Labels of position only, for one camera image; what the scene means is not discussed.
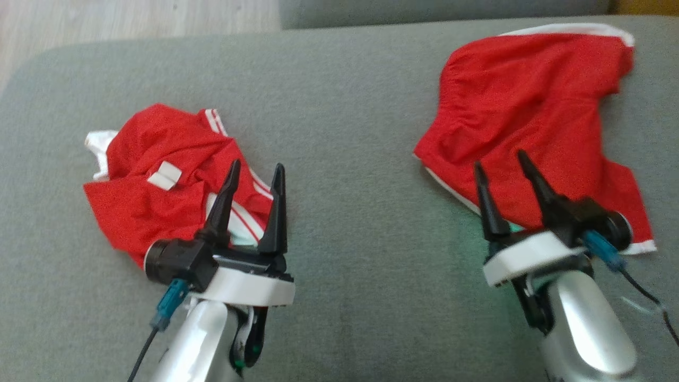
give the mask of gray cushion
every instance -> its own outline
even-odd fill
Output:
[[[444,22],[52,50],[0,101],[0,380],[122,381],[164,288],[100,233],[81,185],[83,140],[155,102],[216,107],[253,169],[287,166],[291,307],[269,314],[262,381],[539,381],[537,333],[481,272],[479,219],[411,156],[450,53],[549,22],[602,21],[637,38],[622,94],[602,105],[604,149],[630,166],[660,251],[630,273],[679,325],[679,21],[597,17]],[[658,315],[597,266],[649,381],[679,374]],[[151,347],[148,379],[181,317]]]
[[[286,29],[605,14],[609,0],[280,0]]]

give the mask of red fabric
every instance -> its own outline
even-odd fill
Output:
[[[443,68],[438,114],[415,155],[478,205],[480,160],[506,219],[541,226],[516,157],[528,152],[554,189],[620,211],[634,242],[652,239],[632,172],[602,153],[599,100],[618,92],[633,49],[618,37],[537,34],[489,37],[453,52]]]
[[[84,190],[111,245],[140,267],[154,241],[190,239],[203,226],[206,198],[219,192],[235,159],[242,168],[234,200],[266,227],[271,200],[255,191],[236,140],[214,133],[204,110],[194,115],[157,104],[140,111],[113,139],[107,157],[110,181]],[[168,191],[147,181],[163,161],[182,171]]]

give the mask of teal connector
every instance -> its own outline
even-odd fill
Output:
[[[156,313],[151,320],[151,327],[157,328],[159,332],[164,332],[170,325],[172,314],[175,313],[187,294],[189,294],[188,282],[182,279],[173,279],[167,292],[155,308]]]
[[[606,263],[608,269],[619,272],[625,269],[627,262],[620,256],[618,249],[605,237],[594,230],[587,230],[582,236],[583,244],[589,252]]]

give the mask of wooden floor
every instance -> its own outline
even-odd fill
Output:
[[[0,0],[0,92],[25,60],[58,46],[279,30],[278,0]]]

